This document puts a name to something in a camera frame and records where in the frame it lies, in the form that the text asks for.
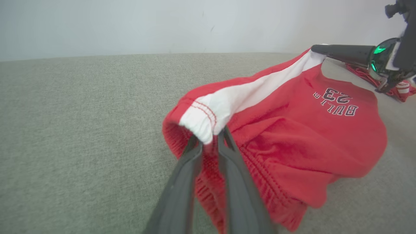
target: red shirt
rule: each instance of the red shirt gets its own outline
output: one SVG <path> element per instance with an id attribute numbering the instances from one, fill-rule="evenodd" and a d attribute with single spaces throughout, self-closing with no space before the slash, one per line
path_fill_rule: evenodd
<path id="1" fill-rule="evenodd" d="M 251 77 L 188 92 L 166 116 L 163 134 L 180 157 L 189 137 L 204 144 L 196 196 L 225 233 L 225 187 L 216 135 L 227 124 L 272 220 L 290 231 L 307 206 L 321 207 L 327 185 L 362 177 L 382 156 L 386 128 L 374 93 L 323 76 L 310 50 Z"/>

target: red jersey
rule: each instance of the red jersey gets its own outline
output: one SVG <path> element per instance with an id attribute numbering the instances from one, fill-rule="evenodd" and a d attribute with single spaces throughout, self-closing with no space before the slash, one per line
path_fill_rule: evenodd
<path id="1" fill-rule="evenodd" d="M 166 116 L 163 134 L 180 157 L 194 134 L 204 143 L 196 196 L 225 233 L 225 186 L 215 138 L 225 125 L 272 220 L 290 231 L 327 185 L 362 177 L 382 156 L 386 128 L 371 91 L 323 76 L 324 56 L 310 50 L 251 77 L 198 87 Z"/>

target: white stripe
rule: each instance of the white stripe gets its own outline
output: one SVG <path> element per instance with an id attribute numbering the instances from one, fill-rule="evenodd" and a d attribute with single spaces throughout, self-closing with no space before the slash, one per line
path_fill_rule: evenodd
<path id="1" fill-rule="evenodd" d="M 218 135 L 233 114 L 261 102 L 288 80 L 321 64 L 324 58 L 324 55 L 310 50 L 294 64 L 281 71 L 263 76 L 250 83 L 225 87 L 212 94 L 199 97 L 183 114 L 179 125 L 185 126 L 193 132 L 204 144 L 209 144 L 213 135 Z M 206 109 L 210 109 L 216 116 L 215 126 L 212 125 L 208 116 L 202 110 L 193 107 L 201 106 L 201 104 L 206 106 Z"/>
<path id="2" fill-rule="evenodd" d="M 191 106 L 197 109 L 201 109 L 206 115 L 208 115 L 208 119 L 210 120 L 211 125 L 215 125 L 215 115 L 207 106 L 197 102 L 193 102 Z"/>
<path id="3" fill-rule="evenodd" d="M 405 89 L 397 89 L 397 91 L 399 93 L 408 93 L 409 92 L 409 88 L 405 88 Z"/>

